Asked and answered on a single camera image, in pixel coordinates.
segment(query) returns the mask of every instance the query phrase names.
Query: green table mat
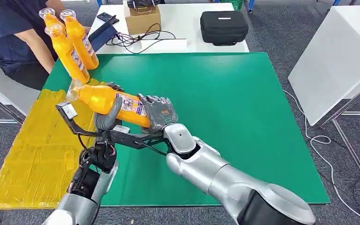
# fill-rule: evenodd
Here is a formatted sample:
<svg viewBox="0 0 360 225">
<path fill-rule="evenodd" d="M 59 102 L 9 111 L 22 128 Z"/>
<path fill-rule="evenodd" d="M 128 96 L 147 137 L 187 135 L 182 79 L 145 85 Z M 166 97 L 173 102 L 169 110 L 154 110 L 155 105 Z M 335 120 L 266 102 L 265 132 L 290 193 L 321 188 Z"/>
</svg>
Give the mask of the green table mat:
<svg viewBox="0 0 360 225">
<path fill-rule="evenodd" d="M 126 93 L 169 97 L 192 135 L 238 169 L 295 192 L 308 203 L 329 203 L 293 113 L 266 53 L 98 55 L 91 77 Z M 44 88 L 68 89 L 56 63 Z M 131 133 L 140 128 L 124 124 Z M 165 150 L 165 145 L 158 147 Z M 211 196 L 171 172 L 149 149 L 118 146 L 119 169 L 102 206 L 215 205 Z"/>
</svg>

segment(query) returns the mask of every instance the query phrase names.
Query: robotic arm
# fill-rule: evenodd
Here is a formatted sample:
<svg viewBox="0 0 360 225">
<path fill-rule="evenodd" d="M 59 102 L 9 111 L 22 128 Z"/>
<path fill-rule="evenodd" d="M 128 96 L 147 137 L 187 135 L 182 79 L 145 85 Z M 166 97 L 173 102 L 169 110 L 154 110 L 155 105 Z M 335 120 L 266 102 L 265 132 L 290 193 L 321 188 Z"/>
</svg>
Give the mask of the robotic arm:
<svg viewBox="0 0 360 225">
<path fill-rule="evenodd" d="M 57 209 L 44 225 L 93 224 L 103 195 L 110 189 L 118 169 L 114 144 L 135 149 L 152 148 L 165 142 L 170 170 L 185 178 L 205 194 L 217 199 L 239 225 L 313 225 L 309 205 L 284 187 L 253 178 L 232 167 L 219 152 L 192 136 L 179 123 L 165 126 L 152 135 L 128 134 L 116 125 L 111 131 L 88 132 L 73 120 L 76 112 L 70 103 L 57 109 L 76 135 L 96 136 L 95 146 L 80 155 L 80 166 Z M 101 170 L 90 169 L 95 165 Z"/>
<path fill-rule="evenodd" d="M 309 205 L 293 192 L 232 167 L 182 124 L 164 128 L 168 167 L 217 199 L 239 225 L 313 225 Z"/>
</svg>

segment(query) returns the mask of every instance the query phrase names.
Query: yellow tape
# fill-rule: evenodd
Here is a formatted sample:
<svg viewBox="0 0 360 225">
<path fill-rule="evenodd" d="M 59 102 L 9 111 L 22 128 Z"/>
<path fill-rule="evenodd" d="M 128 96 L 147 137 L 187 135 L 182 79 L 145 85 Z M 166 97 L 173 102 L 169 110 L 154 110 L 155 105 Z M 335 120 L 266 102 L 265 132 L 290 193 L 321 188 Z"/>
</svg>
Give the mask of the yellow tape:
<svg viewBox="0 0 360 225">
<path fill-rule="evenodd" d="M 42 90 L 34 103 L 0 170 L 0 209 L 51 209 L 65 194 L 82 146 L 55 108 L 64 100 L 62 90 Z M 94 130 L 88 106 L 77 101 L 72 105 L 76 123 Z M 92 138 L 82 140 L 87 146 L 94 143 Z"/>
</svg>

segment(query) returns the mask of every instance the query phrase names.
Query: person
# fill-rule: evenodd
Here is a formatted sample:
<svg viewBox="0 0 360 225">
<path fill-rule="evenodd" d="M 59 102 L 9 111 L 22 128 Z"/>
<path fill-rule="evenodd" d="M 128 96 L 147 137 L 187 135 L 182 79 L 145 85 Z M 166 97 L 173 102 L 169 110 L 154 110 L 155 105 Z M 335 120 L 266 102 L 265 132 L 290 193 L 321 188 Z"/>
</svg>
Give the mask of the person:
<svg viewBox="0 0 360 225">
<path fill-rule="evenodd" d="M 38 13 L 64 10 L 60 0 L 0 0 L 0 67 L 11 79 L 41 90 L 57 54 Z"/>
</svg>

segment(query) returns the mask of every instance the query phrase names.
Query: black device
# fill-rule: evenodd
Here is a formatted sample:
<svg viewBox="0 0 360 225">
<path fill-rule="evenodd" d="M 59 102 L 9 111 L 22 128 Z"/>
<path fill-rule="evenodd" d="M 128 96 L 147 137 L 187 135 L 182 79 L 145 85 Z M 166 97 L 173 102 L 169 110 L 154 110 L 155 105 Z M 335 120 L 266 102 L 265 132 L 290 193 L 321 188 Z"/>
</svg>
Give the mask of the black device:
<svg viewBox="0 0 360 225">
<path fill-rule="evenodd" d="M 107 22 L 107 21 L 111 21 L 111 24 L 114 24 L 116 22 L 119 21 L 119 19 L 116 18 L 117 15 L 110 15 L 108 13 L 100 13 L 97 15 L 97 18 L 99 18 L 100 20 Z"/>
<path fill-rule="evenodd" d="M 139 12 L 146 12 L 150 11 L 146 9 L 147 7 L 155 7 L 160 2 L 161 0 L 127 0 L 127 6 Z"/>
<path fill-rule="evenodd" d="M 112 16 L 107 22 L 101 27 L 91 33 L 88 37 L 94 51 L 99 50 L 104 46 L 110 39 L 117 35 L 117 30 L 114 28 L 114 24 L 119 22 L 119 19 Z"/>
<path fill-rule="evenodd" d="M 240 11 L 203 12 L 200 23 L 203 41 L 216 46 L 235 45 L 245 40 L 249 30 Z"/>
</svg>

